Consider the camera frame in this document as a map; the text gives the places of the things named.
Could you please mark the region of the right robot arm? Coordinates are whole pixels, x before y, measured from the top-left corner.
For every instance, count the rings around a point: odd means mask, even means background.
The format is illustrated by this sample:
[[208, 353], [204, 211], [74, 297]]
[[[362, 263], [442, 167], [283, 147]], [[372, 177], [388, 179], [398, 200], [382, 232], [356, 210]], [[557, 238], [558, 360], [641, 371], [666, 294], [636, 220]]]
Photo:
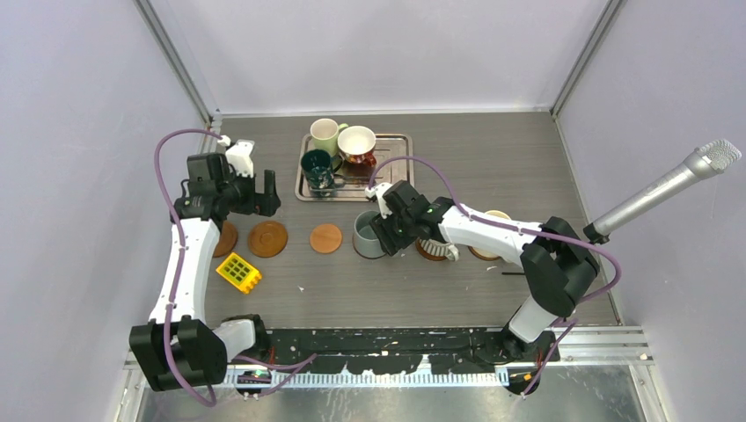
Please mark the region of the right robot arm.
[[530, 295], [484, 352], [494, 363], [526, 360], [545, 329], [573, 314], [599, 273], [591, 252], [559, 217], [511, 221], [451, 198], [429, 201], [405, 180], [368, 187], [365, 196], [379, 207], [370, 227], [390, 256], [417, 240], [435, 240], [488, 251], [523, 270]]

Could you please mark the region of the light green mug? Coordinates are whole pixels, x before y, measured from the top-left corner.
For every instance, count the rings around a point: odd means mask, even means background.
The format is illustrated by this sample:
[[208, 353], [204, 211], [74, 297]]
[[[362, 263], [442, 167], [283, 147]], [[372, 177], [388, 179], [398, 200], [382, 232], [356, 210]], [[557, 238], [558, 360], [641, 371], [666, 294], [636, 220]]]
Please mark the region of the light green mug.
[[347, 123], [323, 118], [314, 121], [310, 126], [310, 135], [316, 149], [322, 149], [331, 156], [339, 154], [338, 137], [348, 127]]

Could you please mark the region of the dark green mug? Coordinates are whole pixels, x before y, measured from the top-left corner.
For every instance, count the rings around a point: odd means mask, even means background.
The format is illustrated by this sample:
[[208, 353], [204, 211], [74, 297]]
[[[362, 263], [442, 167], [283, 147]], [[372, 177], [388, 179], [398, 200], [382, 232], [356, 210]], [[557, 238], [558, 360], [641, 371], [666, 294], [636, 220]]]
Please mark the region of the dark green mug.
[[312, 149], [301, 157], [300, 166], [311, 190], [333, 190], [337, 186], [335, 178], [342, 167], [342, 160], [323, 149]]

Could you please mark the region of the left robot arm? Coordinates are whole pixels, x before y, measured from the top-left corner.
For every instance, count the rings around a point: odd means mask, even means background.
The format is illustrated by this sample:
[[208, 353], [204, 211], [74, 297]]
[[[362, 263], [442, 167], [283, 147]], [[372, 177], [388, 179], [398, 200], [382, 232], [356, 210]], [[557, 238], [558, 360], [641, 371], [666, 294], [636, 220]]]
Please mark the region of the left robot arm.
[[129, 346], [155, 391], [216, 385], [239, 355], [261, 363], [270, 340], [261, 318], [234, 316], [216, 329], [205, 323], [208, 272], [223, 225], [231, 213], [272, 216], [281, 201], [274, 172], [264, 172], [264, 190], [256, 189], [248, 153], [189, 156], [182, 194], [169, 200], [172, 246], [164, 285], [144, 325], [133, 327]]

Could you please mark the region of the grooved wooden coaster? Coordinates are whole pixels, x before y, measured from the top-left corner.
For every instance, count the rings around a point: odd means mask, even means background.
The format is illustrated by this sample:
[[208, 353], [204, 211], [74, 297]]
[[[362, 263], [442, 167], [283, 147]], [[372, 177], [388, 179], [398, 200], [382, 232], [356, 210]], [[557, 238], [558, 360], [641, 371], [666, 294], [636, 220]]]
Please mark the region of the grooved wooden coaster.
[[468, 247], [469, 251], [472, 255], [474, 255], [476, 258], [485, 260], [485, 261], [494, 261], [497, 259], [500, 259], [501, 257], [495, 253], [492, 253], [490, 251], [484, 251], [479, 248], [475, 248], [472, 246]]
[[415, 242], [415, 247], [419, 254], [427, 260], [444, 261], [448, 259], [448, 249], [443, 249], [442, 245], [437, 242], [432, 244], [429, 240], [418, 239]]
[[215, 247], [213, 257], [220, 258], [229, 255], [238, 242], [238, 229], [229, 221], [223, 223], [218, 243]]
[[248, 235], [249, 251], [259, 258], [271, 258], [281, 253], [289, 240], [283, 224], [265, 221], [256, 224]]

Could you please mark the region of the grey ribbed mug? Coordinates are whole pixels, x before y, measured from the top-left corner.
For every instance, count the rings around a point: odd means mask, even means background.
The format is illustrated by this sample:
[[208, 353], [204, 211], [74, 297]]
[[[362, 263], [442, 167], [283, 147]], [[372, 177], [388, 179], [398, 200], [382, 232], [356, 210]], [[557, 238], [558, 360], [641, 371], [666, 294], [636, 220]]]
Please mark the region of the grey ribbed mug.
[[431, 261], [457, 261], [460, 252], [453, 243], [441, 243], [435, 239], [419, 239], [416, 243], [420, 255]]

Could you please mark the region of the red white mug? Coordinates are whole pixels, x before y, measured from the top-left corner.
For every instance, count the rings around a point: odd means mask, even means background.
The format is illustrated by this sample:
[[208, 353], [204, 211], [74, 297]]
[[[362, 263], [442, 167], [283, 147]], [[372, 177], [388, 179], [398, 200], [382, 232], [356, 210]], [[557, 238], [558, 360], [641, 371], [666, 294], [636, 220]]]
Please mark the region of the red white mug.
[[344, 128], [338, 136], [337, 143], [340, 154], [346, 163], [369, 167], [377, 166], [374, 155], [377, 136], [368, 127], [351, 126]]

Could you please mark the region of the silver metal tray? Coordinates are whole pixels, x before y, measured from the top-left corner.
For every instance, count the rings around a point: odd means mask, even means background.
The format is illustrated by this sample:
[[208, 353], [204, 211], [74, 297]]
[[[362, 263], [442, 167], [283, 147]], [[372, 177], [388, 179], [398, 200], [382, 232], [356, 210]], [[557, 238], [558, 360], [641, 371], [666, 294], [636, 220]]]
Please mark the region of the silver metal tray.
[[[410, 156], [413, 153], [412, 139], [403, 134], [377, 134], [374, 156], [378, 164], [396, 156]], [[340, 155], [333, 156], [333, 186], [326, 189], [312, 189], [304, 176], [301, 165], [297, 167], [295, 196], [301, 201], [366, 202], [365, 188], [374, 172], [372, 167], [351, 164]], [[404, 179], [414, 186], [413, 163], [401, 160], [387, 164], [376, 174], [376, 183], [394, 184]]]

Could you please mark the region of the cream mug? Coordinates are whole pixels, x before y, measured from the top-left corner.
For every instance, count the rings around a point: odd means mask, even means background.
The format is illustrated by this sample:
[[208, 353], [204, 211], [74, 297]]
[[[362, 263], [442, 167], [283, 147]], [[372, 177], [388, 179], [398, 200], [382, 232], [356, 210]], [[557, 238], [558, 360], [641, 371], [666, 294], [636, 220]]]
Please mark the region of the cream mug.
[[488, 211], [486, 211], [486, 214], [487, 215], [491, 215], [491, 216], [495, 216], [495, 217], [498, 217], [498, 218], [502, 218], [502, 219], [505, 219], [505, 220], [510, 220], [511, 219], [511, 217], [508, 214], [506, 214], [506, 213], [504, 213], [504, 212], [502, 212], [500, 210], [488, 210]]

